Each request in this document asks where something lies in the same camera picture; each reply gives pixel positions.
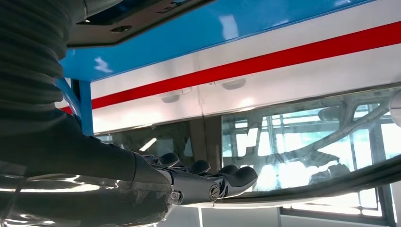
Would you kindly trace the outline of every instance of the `metal bar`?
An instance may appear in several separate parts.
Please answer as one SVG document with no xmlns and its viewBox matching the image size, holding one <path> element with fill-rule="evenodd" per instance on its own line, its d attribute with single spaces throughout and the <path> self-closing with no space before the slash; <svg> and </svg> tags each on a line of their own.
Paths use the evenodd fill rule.
<svg viewBox="0 0 401 227">
<path fill-rule="evenodd" d="M 65 78 L 57 79 L 56 86 L 63 92 L 64 99 L 70 106 L 72 113 L 81 119 L 81 103 L 73 92 L 72 88 L 68 85 Z"/>
<path fill-rule="evenodd" d="M 92 98 L 90 82 L 79 81 L 79 93 L 81 101 L 81 127 L 87 136 L 93 136 Z"/>
</svg>

